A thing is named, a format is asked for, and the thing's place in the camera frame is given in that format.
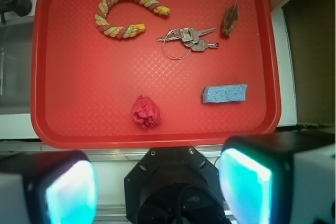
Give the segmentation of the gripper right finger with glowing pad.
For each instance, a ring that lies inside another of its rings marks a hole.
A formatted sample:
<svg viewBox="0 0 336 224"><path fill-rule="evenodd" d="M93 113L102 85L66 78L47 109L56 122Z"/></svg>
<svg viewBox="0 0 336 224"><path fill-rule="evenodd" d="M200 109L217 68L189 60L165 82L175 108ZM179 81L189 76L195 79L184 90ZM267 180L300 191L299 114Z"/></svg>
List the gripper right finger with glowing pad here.
<svg viewBox="0 0 336 224"><path fill-rule="evenodd" d="M238 223L335 223L335 136L230 137L219 159L219 184Z"/></svg>

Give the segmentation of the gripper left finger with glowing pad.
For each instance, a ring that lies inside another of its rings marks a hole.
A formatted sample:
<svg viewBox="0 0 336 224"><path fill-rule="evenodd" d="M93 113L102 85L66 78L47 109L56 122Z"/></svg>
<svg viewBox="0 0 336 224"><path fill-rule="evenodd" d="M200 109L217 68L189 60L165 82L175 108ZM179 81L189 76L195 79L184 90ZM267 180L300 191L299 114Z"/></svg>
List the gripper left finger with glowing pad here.
<svg viewBox="0 0 336 224"><path fill-rule="evenodd" d="M98 181L82 151L1 157L1 223L93 223Z"/></svg>

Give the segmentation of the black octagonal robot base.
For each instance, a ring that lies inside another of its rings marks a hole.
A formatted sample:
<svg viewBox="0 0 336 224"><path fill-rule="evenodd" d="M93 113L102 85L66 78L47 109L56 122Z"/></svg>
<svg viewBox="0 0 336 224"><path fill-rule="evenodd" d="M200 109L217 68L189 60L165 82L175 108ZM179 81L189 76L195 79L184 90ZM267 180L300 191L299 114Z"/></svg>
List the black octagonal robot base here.
<svg viewBox="0 0 336 224"><path fill-rule="evenodd" d="M219 170L193 147L152 148L124 178L131 223L230 223Z"/></svg>

